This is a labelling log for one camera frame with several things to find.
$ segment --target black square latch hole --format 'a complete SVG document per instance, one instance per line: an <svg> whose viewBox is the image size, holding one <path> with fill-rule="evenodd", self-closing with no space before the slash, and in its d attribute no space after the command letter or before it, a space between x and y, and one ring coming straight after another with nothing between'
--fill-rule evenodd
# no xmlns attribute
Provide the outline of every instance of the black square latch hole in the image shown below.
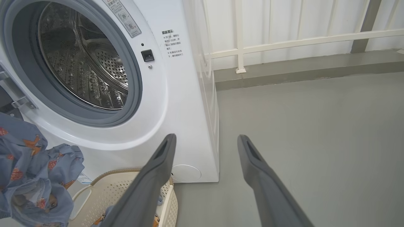
<svg viewBox="0 0 404 227"><path fill-rule="evenodd" d="M154 61L152 50L144 50L142 51L143 60L147 61Z"/></svg>

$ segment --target gray rubber seal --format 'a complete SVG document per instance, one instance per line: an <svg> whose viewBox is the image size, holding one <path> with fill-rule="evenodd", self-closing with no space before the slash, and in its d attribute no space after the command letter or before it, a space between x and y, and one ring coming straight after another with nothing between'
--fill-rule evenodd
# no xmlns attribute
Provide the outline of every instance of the gray rubber seal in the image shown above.
<svg viewBox="0 0 404 227"><path fill-rule="evenodd" d="M110 40L125 65L128 98L119 111L87 105L65 90L51 74L37 41L38 19L48 2L5 0L0 5L1 44L18 77L45 105L63 117L80 124L109 127L132 117L139 107L142 81L132 47L114 21L91 0L52 0L66 5L90 19Z"/></svg>

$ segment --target stainless steel drum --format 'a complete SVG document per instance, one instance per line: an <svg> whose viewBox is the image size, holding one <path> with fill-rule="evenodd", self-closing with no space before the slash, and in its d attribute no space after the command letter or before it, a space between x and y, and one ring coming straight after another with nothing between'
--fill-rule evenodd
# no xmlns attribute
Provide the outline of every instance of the stainless steel drum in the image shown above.
<svg viewBox="0 0 404 227"><path fill-rule="evenodd" d="M38 41L48 68L67 91L97 108L123 108L129 89L125 68L94 23L52 2L41 14Z"/></svg>

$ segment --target washing machine opening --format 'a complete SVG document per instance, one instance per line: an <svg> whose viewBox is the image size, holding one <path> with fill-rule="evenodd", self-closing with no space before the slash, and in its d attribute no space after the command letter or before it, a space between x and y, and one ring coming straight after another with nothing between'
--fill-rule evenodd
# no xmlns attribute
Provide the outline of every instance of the washing machine opening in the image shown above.
<svg viewBox="0 0 404 227"><path fill-rule="evenodd" d="M129 89L125 68L93 22L51 2L41 13L38 41L47 67L65 89L100 109L123 108Z"/></svg>
<svg viewBox="0 0 404 227"><path fill-rule="evenodd" d="M141 72L131 37L111 11L93 0L2 0L1 6L5 56L42 103L96 127L115 126L135 114Z"/></svg>

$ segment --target white washing machine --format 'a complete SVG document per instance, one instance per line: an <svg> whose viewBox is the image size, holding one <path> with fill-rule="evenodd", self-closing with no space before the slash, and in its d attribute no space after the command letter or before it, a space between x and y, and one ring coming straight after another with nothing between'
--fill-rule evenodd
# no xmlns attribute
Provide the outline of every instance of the white washing machine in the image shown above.
<svg viewBox="0 0 404 227"><path fill-rule="evenodd" d="M0 84L90 180L177 135L176 182L219 180L219 112L202 0L0 0Z"/></svg>

